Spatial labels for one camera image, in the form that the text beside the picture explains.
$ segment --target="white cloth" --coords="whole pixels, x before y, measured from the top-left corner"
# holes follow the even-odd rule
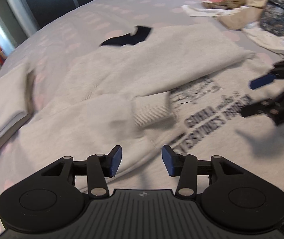
[[[284,89],[284,80],[256,91],[249,89],[248,82],[270,68],[254,58],[172,90],[170,102],[187,131],[169,145],[176,153],[191,153],[201,160],[221,155],[284,191],[284,124],[276,127],[265,115],[245,119],[237,112],[238,106],[250,99],[274,97]],[[158,153],[138,170],[119,180],[112,178],[108,186],[111,191],[175,190],[178,179],[169,177]],[[197,192],[202,193],[208,185],[208,177],[199,176]]]
[[[224,9],[202,9],[190,5],[182,5],[181,7],[191,17],[196,17],[196,16],[215,17],[222,15],[232,15],[245,8],[248,8],[247,6],[241,6],[240,8],[232,10],[224,10]]]
[[[257,45],[274,53],[284,55],[284,36],[276,36],[259,27],[259,22],[247,24],[242,32]]]
[[[212,24],[154,29],[135,46],[102,46],[79,59],[55,98],[20,129],[21,147],[40,169],[71,153],[80,160],[121,145],[120,177],[183,133],[165,92],[250,54]],[[85,177],[77,187],[86,187]]]
[[[0,138],[28,114],[27,70],[22,64],[0,78]]]

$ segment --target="bedsheet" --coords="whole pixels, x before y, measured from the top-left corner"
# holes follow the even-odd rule
[[[257,46],[240,31],[228,31],[219,22],[207,17],[189,17],[181,9],[181,5],[185,4],[200,7],[199,0],[92,1],[55,20],[26,40],[9,56],[0,71],[0,76],[9,72],[18,62],[27,61],[30,68],[35,69],[33,100],[35,110],[39,112],[50,102],[63,77],[78,57],[94,51],[108,38],[134,32],[135,25],[159,28],[211,22],[239,46],[256,52],[264,62],[272,64],[280,60],[278,55]],[[202,152],[200,158],[208,160],[214,154],[218,152]],[[271,182],[284,190],[284,178],[281,178],[284,177],[284,167],[281,168],[279,164],[284,161],[284,152],[265,152],[258,157],[260,166],[252,167],[250,163],[246,163],[244,167],[261,177],[263,173],[271,172]],[[21,150],[15,134],[0,150],[0,194],[36,171]],[[132,172],[120,178],[108,179],[108,184],[112,193],[114,188],[175,190],[177,181],[177,177],[168,176],[159,153],[154,159]],[[208,186],[207,177],[201,176],[198,179],[198,186],[198,192],[203,191]],[[0,221],[0,233],[3,230]]]

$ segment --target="white door frame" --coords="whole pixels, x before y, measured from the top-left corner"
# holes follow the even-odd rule
[[[7,0],[13,14],[21,25],[25,34],[30,37],[39,30],[39,25],[35,20],[26,0]]]

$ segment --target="blue gripper pad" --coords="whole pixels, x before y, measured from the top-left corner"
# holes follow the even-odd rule
[[[267,85],[269,83],[272,83],[276,79],[276,76],[274,74],[267,74],[265,76],[259,77],[253,81],[250,82],[249,87],[252,90],[255,90],[257,88],[260,88],[264,85]]]
[[[114,177],[122,160],[122,147],[119,147],[111,160],[111,175]]]
[[[170,153],[165,149],[165,147],[162,147],[162,160],[163,163],[165,164],[169,176],[173,176],[174,175],[173,158],[170,155]]]

